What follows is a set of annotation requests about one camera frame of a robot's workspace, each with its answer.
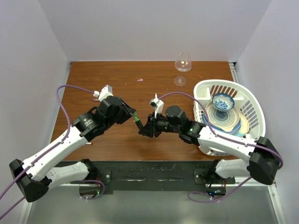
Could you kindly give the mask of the green highlighter pen black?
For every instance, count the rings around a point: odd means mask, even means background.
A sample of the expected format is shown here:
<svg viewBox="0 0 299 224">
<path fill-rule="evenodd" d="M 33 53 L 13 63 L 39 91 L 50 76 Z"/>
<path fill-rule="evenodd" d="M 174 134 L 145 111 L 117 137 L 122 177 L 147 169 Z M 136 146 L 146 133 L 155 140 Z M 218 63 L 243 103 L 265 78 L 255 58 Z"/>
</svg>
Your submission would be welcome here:
<svg viewBox="0 0 299 224">
<path fill-rule="evenodd" d="M 139 130 L 143 129 L 144 126 L 143 126 L 142 122 L 136 116 L 134 116 L 134 122 L 135 122 L 135 124 L 136 124 L 136 126 L 138 127 Z"/>
</svg>

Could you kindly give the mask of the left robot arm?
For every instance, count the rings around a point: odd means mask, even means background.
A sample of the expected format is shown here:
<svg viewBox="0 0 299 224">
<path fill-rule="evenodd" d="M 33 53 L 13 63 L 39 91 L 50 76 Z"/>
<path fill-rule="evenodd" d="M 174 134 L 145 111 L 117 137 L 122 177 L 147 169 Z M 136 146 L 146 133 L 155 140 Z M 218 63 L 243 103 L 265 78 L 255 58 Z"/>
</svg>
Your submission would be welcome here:
<svg viewBox="0 0 299 224">
<path fill-rule="evenodd" d="M 13 160 L 9 167 L 26 201 L 34 202 L 50 189 L 65 183 L 94 182 L 98 169 L 89 159 L 65 167 L 56 165 L 76 149 L 102 135 L 112 125 L 130 119 L 135 112 L 120 97 L 109 96 L 98 107 L 81 114 L 69 129 L 40 152 L 23 161 Z"/>
</svg>

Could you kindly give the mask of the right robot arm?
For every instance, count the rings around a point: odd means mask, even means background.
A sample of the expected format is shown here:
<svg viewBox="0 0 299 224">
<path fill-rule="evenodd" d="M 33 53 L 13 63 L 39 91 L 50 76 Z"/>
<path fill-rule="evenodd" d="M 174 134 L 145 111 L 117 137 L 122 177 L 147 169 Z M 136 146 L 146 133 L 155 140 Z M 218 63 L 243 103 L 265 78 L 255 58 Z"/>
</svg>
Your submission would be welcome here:
<svg viewBox="0 0 299 224">
<path fill-rule="evenodd" d="M 213 183 L 234 176 L 248 176 L 265 185 L 272 185 L 282 167 L 282 157 L 266 137 L 245 139 L 211 131 L 204 123 L 188 119 L 177 105 L 166 109 L 166 115 L 153 112 L 143 125 L 136 119 L 139 134 L 150 138 L 162 132 L 177 133 L 187 144 L 219 149 L 236 157 L 235 160 L 216 160 L 206 177 Z"/>
</svg>

